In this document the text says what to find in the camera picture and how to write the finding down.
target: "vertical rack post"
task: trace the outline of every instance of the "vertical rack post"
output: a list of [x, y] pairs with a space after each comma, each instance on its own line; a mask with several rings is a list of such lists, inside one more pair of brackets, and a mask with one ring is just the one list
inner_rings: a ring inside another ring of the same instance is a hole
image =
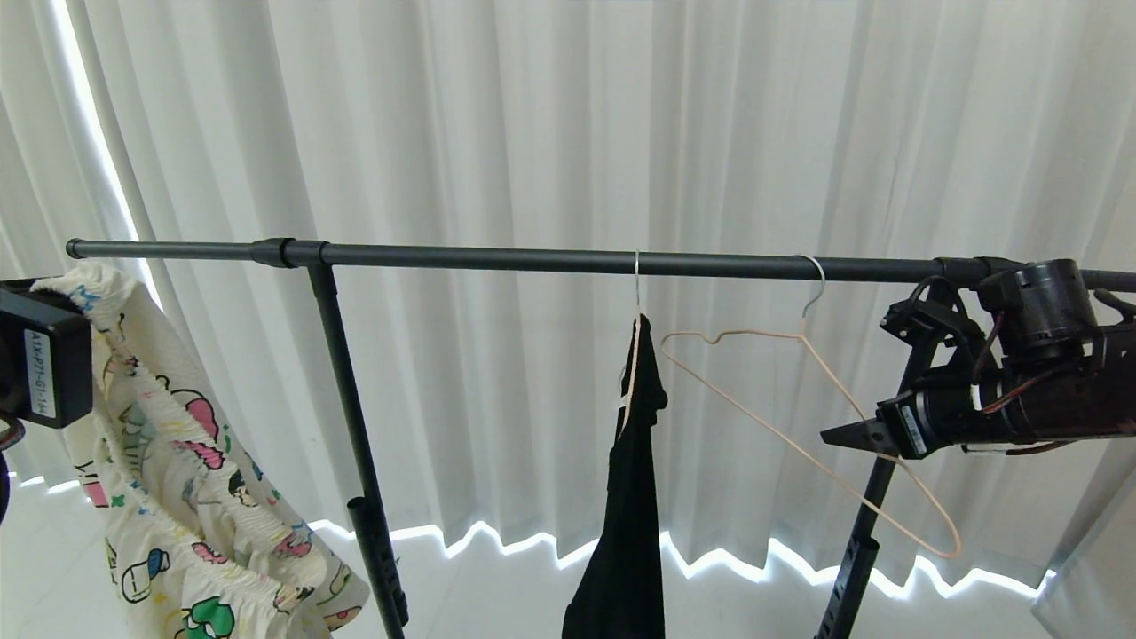
[[378, 474], [375, 472], [362, 405], [359, 401], [359, 388], [351, 366], [346, 332], [343, 330], [335, 275], [332, 267], [326, 264], [311, 264], [308, 266], [308, 276], [311, 280], [311, 292], [315, 293], [316, 302], [319, 305], [319, 317], [324, 324], [327, 350], [332, 357], [335, 385], [340, 391], [343, 417], [346, 421], [356, 467], [359, 470], [359, 480], [362, 483], [362, 497], [354, 497], [348, 501], [348, 513], [351, 515], [359, 551], [362, 554], [362, 562], [383, 617], [386, 636], [391, 639], [403, 639], [406, 636], [402, 626], [410, 619], [407, 596], [399, 582], [391, 531], [386, 524], [383, 498], [378, 491]]
[[[951, 284], [936, 280], [930, 285], [927, 298], [939, 304], [951, 304], [950, 287]], [[903, 370], [903, 380], [900, 382], [900, 393], [907, 391], [916, 377], [930, 367], [938, 343], [937, 339], [933, 339], [911, 348], [907, 367]], [[863, 491], [864, 499], [877, 507], [882, 506], [894, 473], [894, 462], [876, 457], [871, 474], [868, 476], [868, 487]], [[860, 612], [860, 604], [863, 603], [863, 595], [871, 579], [871, 567], [879, 554], [879, 542], [871, 537], [878, 516], [871, 508], [860, 505], [855, 522], [852, 524], [852, 532], [849, 534], [844, 558], [833, 583], [828, 608], [820, 620], [820, 631], [815, 639], [849, 639], [852, 636], [852, 624], [855, 623], [857, 614]]]

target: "clothes hanger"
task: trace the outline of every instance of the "clothes hanger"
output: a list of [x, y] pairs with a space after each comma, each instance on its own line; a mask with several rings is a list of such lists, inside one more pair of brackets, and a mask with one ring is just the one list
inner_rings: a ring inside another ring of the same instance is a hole
[[744, 413], [745, 416], [747, 416], [751, 420], [753, 420], [754, 422], [761, 424], [762, 426], [765, 426], [766, 429], [768, 429], [770, 432], [772, 432], [775, 435], [777, 435], [778, 438], [780, 438], [791, 448], [793, 448], [794, 450], [796, 450], [797, 453], [800, 453], [801, 456], [803, 456], [805, 459], [808, 459], [810, 463], [812, 463], [812, 465], [815, 465], [818, 468], [820, 468], [821, 472], [824, 472], [833, 481], [835, 481], [837, 483], [837, 486], [840, 486], [841, 488], [843, 488], [845, 492], [847, 492], [852, 497], [855, 497], [857, 499], [859, 499], [861, 504], [863, 504], [864, 506], [867, 506], [868, 508], [870, 508], [871, 511], [874, 511], [877, 515], [879, 515], [885, 521], [887, 521], [887, 523], [889, 523], [893, 526], [895, 526], [900, 532], [902, 532], [903, 534], [905, 534], [907, 537], [909, 537], [912, 541], [914, 541], [916, 543], [918, 543], [922, 548], [927, 549], [928, 551], [934, 553], [935, 555], [938, 555], [939, 557], [943, 557], [945, 559], [951, 559], [951, 558], [958, 557], [959, 555], [962, 554], [962, 538], [959, 534], [958, 526], [954, 524], [954, 520], [951, 518], [951, 515], [947, 514], [946, 508], [943, 507], [943, 505], [939, 503], [939, 500], [935, 498], [935, 496], [932, 493], [932, 491], [927, 487], [927, 484], [924, 483], [922, 480], [920, 480], [918, 475], [916, 475], [914, 471], [912, 471], [910, 466], [908, 466], [907, 462], [904, 462], [903, 459], [900, 459], [899, 457], [893, 457], [891, 455], [885, 455], [883, 453], [877, 453], [876, 454], [879, 457], [883, 457], [884, 459], [887, 459], [888, 462], [892, 462], [892, 463], [896, 464], [897, 466], [900, 466], [901, 468], [903, 468], [903, 471], [905, 473], [908, 473], [908, 475], [910, 475], [911, 479], [916, 482], [916, 486], [919, 487], [919, 490], [922, 491], [922, 493], [925, 496], [927, 496], [927, 499], [930, 501], [932, 506], [934, 506], [935, 509], [938, 511], [938, 514], [942, 515], [943, 521], [946, 522], [947, 529], [950, 529], [950, 531], [951, 531], [951, 538], [952, 538], [952, 540], [954, 542], [954, 550], [952, 550], [950, 553], [944, 551], [944, 550], [939, 550], [938, 548], [935, 548], [934, 546], [932, 546], [930, 543], [928, 543], [926, 540], [924, 540], [918, 534], [911, 532], [911, 530], [909, 530], [907, 526], [904, 526], [900, 522], [895, 521], [894, 517], [892, 517], [891, 515], [888, 515], [887, 513], [885, 513], [883, 511], [883, 508], [880, 508], [879, 506], [877, 506], [877, 505], [872, 504], [871, 501], [869, 501], [863, 496], [862, 492], [860, 492], [859, 490], [857, 490], [855, 488], [853, 488], [851, 484], [849, 484], [846, 481], [844, 481], [843, 479], [841, 479], [840, 475], [837, 475], [832, 470], [829, 470], [827, 466], [825, 466], [822, 463], [820, 463], [816, 457], [813, 457], [812, 455], [810, 455], [805, 449], [801, 448], [801, 446], [799, 446], [795, 441], [793, 441], [792, 439], [790, 439], [788, 435], [786, 435], [785, 433], [783, 433], [779, 429], [777, 429], [777, 426], [770, 424], [766, 420], [762, 420], [757, 414], [754, 414], [753, 412], [751, 412], [747, 408], [745, 408], [744, 406], [742, 406], [736, 399], [729, 397], [728, 395], [726, 395], [725, 391], [722, 391], [718, 387], [716, 387], [712, 383], [710, 383], [705, 377], [703, 377], [702, 375], [695, 373], [690, 366], [687, 366], [686, 364], [684, 364], [683, 362], [680, 362], [677, 357], [675, 357], [674, 355], [670, 354], [670, 351], [667, 350], [667, 342], [668, 341], [670, 341], [673, 338], [684, 337], [684, 335], [696, 335], [696, 337], [701, 338], [702, 341], [707, 342], [710, 346], [715, 346], [718, 342], [720, 342], [722, 340], [722, 338], [727, 338], [727, 337], [732, 337], [732, 335], [761, 335], [761, 337], [768, 337], [768, 338], [787, 339], [787, 340], [797, 341], [797, 342], [804, 345], [805, 349], [808, 349], [808, 351], [809, 351], [809, 355], [812, 356], [812, 358], [817, 362], [817, 364], [820, 364], [820, 367], [821, 367], [821, 370], [824, 370], [825, 375], [828, 376], [828, 379], [836, 385], [836, 389], [841, 391], [841, 395], [843, 395], [844, 398], [849, 401], [849, 404], [852, 405], [852, 407], [855, 409], [855, 412], [860, 415], [860, 418], [861, 420], [867, 420], [868, 416], [864, 414], [863, 409], [860, 408], [860, 405], [857, 404], [855, 399], [852, 398], [852, 393], [849, 392], [847, 388], [840, 381], [840, 379], [836, 377], [836, 374], [833, 373], [832, 368], [828, 367], [828, 364], [825, 363], [824, 358], [820, 357], [820, 354], [817, 352], [817, 349], [812, 347], [812, 343], [809, 341], [809, 338], [807, 338], [805, 334], [804, 334], [804, 331], [805, 331], [805, 329], [808, 326], [809, 307], [811, 307], [813, 304], [816, 304], [817, 300], [820, 299], [820, 296], [825, 294], [825, 285], [827, 284], [827, 281], [826, 281], [826, 277], [825, 277], [825, 269], [820, 265], [820, 262], [818, 262], [816, 258], [809, 257], [807, 255], [797, 255], [796, 257], [803, 257], [804, 259], [808, 259], [809, 262], [811, 262], [817, 267], [817, 271], [820, 273], [820, 290], [817, 292], [816, 296], [813, 296], [812, 299], [809, 300], [808, 304], [804, 305], [804, 308], [801, 310], [801, 327], [800, 327], [800, 330], [796, 333], [782, 333], [782, 332], [776, 332], [776, 331], [761, 331], [761, 330], [757, 330], [757, 329], [745, 329], [745, 330], [722, 331], [721, 333], [718, 333], [716, 337], [710, 338], [705, 333], [702, 333], [700, 331], [675, 331], [673, 333], [668, 333], [667, 335], [665, 335], [662, 338], [662, 341], [659, 342], [659, 349], [662, 351], [662, 355], [667, 357], [667, 359], [670, 359], [676, 366], [678, 366], [683, 371], [686, 371], [687, 373], [690, 373], [691, 376], [693, 376], [695, 380], [698, 380], [699, 382], [701, 382], [703, 385], [705, 385], [707, 388], [709, 388], [710, 390], [712, 390], [716, 395], [718, 395], [719, 397], [721, 397], [722, 399], [725, 399], [726, 401], [728, 401], [730, 405], [734, 406], [734, 408], [737, 408], [738, 410], [741, 410], [742, 413]]
[[627, 380], [627, 395], [624, 401], [624, 421], [619, 424], [619, 432], [616, 440], [624, 435], [627, 428], [627, 420], [632, 416], [632, 396], [635, 393], [635, 371], [638, 370], [638, 335], [643, 325], [643, 306], [640, 298], [640, 275], [638, 275], [638, 249], [635, 250], [635, 331], [632, 335], [632, 371], [630, 379]]

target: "clothes rack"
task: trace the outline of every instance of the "clothes rack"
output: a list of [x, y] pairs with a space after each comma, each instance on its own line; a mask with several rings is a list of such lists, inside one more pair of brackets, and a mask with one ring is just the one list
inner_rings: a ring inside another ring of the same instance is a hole
[[[319, 307], [324, 334], [339, 388], [362, 496], [348, 501], [367, 575], [375, 594], [383, 625], [391, 639], [402, 639], [409, 620], [406, 595], [395, 567], [390, 529], [379, 493], [378, 475], [356, 385], [343, 318], [340, 313], [333, 266], [389, 266], [475, 271], [526, 271], [556, 273], [607, 273], [694, 277], [742, 277], [767, 280], [817, 280], [815, 264], [791, 256], [743, 256], [595, 250], [546, 250], [459, 247], [408, 247], [337, 244], [317, 240], [270, 238], [254, 242], [116, 242], [73, 239], [67, 255], [89, 257], [210, 259], [256, 262], [277, 268], [308, 269], [312, 294]], [[983, 279], [1020, 263], [1003, 258], [866, 259], [817, 258], [828, 281], [918, 283], [942, 276], [959, 288], [972, 288]], [[1081, 271], [1089, 289], [1136, 292], [1136, 273]], [[941, 294], [933, 285], [929, 294]], [[908, 363], [912, 370], [934, 348], [914, 349]], [[904, 375], [905, 385], [910, 375]], [[894, 464], [877, 458], [864, 491], [876, 505], [884, 500]], [[847, 550], [833, 587], [818, 639], [849, 637], [855, 620], [879, 545], [871, 539], [876, 514], [860, 507]]]

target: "cartoon print fabric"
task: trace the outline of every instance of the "cartoon print fabric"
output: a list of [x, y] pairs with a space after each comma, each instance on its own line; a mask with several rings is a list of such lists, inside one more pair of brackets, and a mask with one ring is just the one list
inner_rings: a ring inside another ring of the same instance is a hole
[[34, 289], [93, 329], [94, 408], [64, 438], [133, 636], [315, 639], [353, 620], [369, 588], [241, 446], [147, 290], [93, 262]]

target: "curtain fold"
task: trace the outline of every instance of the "curtain fold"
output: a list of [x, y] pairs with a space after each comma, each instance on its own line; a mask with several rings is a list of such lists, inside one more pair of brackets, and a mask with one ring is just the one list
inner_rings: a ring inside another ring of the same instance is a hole
[[[1136, 205], [1130, 3], [68, 7], [143, 239], [1136, 267], [1125, 242], [1136, 232], [1125, 214]], [[62, 224], [52, 241], [99, 234]], [[437, 524], [453, 542], [484, 520], [506, 543], [552, 533], [561, 555], [593, 539], [633, 280], [337, 276], [392, 526]], [[266, 472], [309, 520], [345, 523], [358, 481], [303, 274], [169, 262], [156, 281]], [[816, 291], [643, 285], [660, 335], [792, 331]], [[899, 383], [905, 349], [877, 323], [908, 292], [830, 284], [810, 314], [811, 340], [866, 408]], [[855, 414], [796, 346], [676, 350], [851, 483], [867, 480], [870, 456], [820, 442]], [[763, 565], [772, 536], [815, 566], [838, 563], [857, 503], [691, 379], [662, 373], [660, 516], [686, 559], [722, 547]], [[917, 463], [967, 546], [933, 558], [944, 578], [978, 566], [1038, 583], [1064, 531], [1095, 517], [1078, 505], [1106, 447]], [[934, 509], [897, 478], [886, 508], [947, 548]], [[914, 543], [886, 524], [877, 537], [878, 567], [902, 582]]]

